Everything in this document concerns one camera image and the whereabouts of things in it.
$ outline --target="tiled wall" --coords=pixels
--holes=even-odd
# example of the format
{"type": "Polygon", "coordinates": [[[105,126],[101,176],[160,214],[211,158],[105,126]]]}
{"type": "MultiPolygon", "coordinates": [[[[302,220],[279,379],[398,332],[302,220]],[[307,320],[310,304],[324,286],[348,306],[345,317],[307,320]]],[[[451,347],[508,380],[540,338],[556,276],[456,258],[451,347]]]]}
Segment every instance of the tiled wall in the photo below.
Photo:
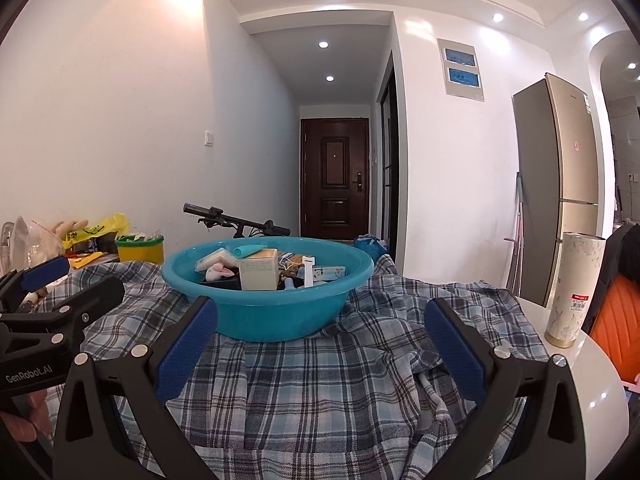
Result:
{"type": "Polygon", "coordinates": [[[622,218],[640,221],[640,182],[629,182],[629,173],[640,180],[640,115],[635,96],[607,102],[616,159],[616,184],[622,199],[622,218]]]}

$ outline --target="yellow container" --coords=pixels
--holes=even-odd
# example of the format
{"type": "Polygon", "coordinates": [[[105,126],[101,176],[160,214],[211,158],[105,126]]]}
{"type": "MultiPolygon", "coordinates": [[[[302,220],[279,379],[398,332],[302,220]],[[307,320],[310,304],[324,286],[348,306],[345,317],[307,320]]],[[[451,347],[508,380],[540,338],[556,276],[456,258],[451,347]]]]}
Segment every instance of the yellow container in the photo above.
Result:
{"type": "Polygon", "coordinates": [[[151,240],[134,240],[133,236],[123,236],[116,240],[118,256],[121,262],[150,262],[152,264],[164,263],[164,237],[151,240]]]}

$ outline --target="metal screw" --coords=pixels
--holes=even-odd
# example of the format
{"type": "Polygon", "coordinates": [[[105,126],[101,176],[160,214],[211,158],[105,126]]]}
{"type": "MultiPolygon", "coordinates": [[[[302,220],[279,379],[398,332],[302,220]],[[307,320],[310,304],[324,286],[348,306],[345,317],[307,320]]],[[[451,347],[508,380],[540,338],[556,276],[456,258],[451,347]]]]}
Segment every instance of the metal screw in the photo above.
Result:
{"type": "Polygon", "coordinates": [[[551,360],[554,362],[556,366],[565,367],[566,366],[566,357],[560,354],[555,354],[551,360]]]}
{"type": "Polygon", "coordinates": [[[133,355],[133,357],[142,357],[146,355],[147,350],[146,345],[135,345],[131,350],[131,355],[133,355]]]}
{"type": "Polygon", "coordinates": [[[83,365],[85,362],[87,362],[89,360],[89,356],[87,354],[85,354],[84,352],[81,354],[78,354],[76,356],[76,358],[74,359],[74,362],[80,366],[83,365]]]}
{"type": "Polygon", "coordinates": [[[508,346],[497,346],[494,348],[494,354],[500,359],[508,359],[511,357],[511,349],[508,346]]]}

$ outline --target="blue gripper pad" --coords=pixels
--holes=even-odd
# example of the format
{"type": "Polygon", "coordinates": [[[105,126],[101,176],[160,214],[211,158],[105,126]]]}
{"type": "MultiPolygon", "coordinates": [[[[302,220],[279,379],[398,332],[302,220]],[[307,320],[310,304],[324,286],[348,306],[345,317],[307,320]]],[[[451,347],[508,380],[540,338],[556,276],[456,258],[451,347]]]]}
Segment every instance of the blue gripper pad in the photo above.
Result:
{"type": "Polygon", "coordinates": [[[155,391],[160,402],[180,395],[217,325],[218,308],[207,300],[158,365],[155,391]]]}
{"type": "Polygon", "coordinates": [[[20,286],[25,292],[35,292],[43,286],[66,276],[69,272],[69,261],[64,256],[59,256],[48,262],[44,262],[33,269],[24,271],[20,286]]]}
{"type": "Polygon", "coordinates": [[[434,300],[424,307],[424,327],[462,398],[481,402],[486,396],[484,367],[434,300]]]}

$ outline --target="human hand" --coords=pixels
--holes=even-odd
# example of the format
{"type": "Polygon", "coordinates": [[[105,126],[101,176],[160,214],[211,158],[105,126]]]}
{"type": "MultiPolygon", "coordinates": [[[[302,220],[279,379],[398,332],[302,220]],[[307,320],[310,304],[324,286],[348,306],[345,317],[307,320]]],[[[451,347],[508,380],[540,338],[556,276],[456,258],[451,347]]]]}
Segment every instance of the human hand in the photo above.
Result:
{"type": "Polygon", "coordinates": [[[27,394],[27,400],[31,406],[29,420],[0,412],[0,418],[2,418],[9,433],[15,440],[18,442],[33,442],[38,436],[38,431],[45,436],[51,434],[49,410],[47,409],[47,403],[44,401],[46,397],[46,390],[27,394]]]}

